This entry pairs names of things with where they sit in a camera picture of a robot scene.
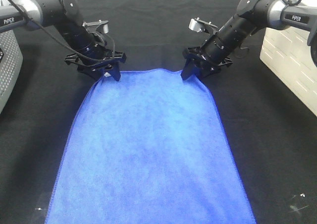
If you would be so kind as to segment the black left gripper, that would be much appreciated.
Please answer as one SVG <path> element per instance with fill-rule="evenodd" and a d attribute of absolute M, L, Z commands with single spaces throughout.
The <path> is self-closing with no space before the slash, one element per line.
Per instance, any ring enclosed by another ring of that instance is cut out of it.
<path fill-rule="evenodd" d="M 64 59 L 67 65 L 74 64 L 77 66 L 77 71 L 94 81 L 98 81 L 104 74 L 101 70 L 108 70 L 108 73 L 115 81 L 121 78 L 119 63 L 126 62 L 126 54 L 123 52 L 106 53 L 106 57 L 102 59 L 90 58 L 87 56 L 76 54 L 67 55 Z"/>

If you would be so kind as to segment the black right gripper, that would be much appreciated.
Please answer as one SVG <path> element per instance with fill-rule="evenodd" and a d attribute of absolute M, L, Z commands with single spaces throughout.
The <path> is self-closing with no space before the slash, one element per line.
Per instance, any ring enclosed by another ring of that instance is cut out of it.
<path fill-rule="evenodd" d="M 208 57 L 200 53 L 200 47 L 186 48 L 182 54 L 186 59 L 185 66 L 181 72 L 183 81 L 192 75 L 197 75 L 199 79 L 207 78 L 220 73 L 222 66 L 229 67 L 232 65 L 232 60 L 229 57 L 222 59 L 220 63 L 212 62 Z"/>

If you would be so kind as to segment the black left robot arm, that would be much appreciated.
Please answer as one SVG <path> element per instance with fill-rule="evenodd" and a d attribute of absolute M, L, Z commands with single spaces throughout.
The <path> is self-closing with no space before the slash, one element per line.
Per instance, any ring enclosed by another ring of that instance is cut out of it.
<path fill-rule="evenodd" d="M 0 31 L 7 32 L 17 27 L 27 30 L 44 30 L 53 26 L 66 41 L 64 47 L 72 53 L 65 63 L 77 66 L 78 72 L 95 80 L 108 74 L 119 81 L 120 63 L 126 54 L 108 49 L 108 21 L 86 22 L 77 0 L 7 0 L 8 6 L 0 8 Z"/>

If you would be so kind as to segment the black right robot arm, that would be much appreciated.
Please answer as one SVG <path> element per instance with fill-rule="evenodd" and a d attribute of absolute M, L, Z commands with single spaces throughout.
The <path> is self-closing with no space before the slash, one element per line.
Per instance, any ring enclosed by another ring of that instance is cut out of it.
<path fill-rule="evenodd" d="M 317 9 L 304 6 L 302 0 L 240 0 L 235 14 L 221 27 L 210 32 L 211 22 L 198 18 L 190 21 L 189 28 L 205 32 L 210 37 L 199 47 L 186 48 L 186 59 L 181 71 L 183 80 L 192 75 L 205 78 L 221 72 L 222 66 L 229 67 L 233 61 L 229 55 L 240 48 L 243 41 L 263 28 L 283 30 L 288 26 L 309 32 L 307 45 L 311 48 L 313 62 L 317 61 Z"/>

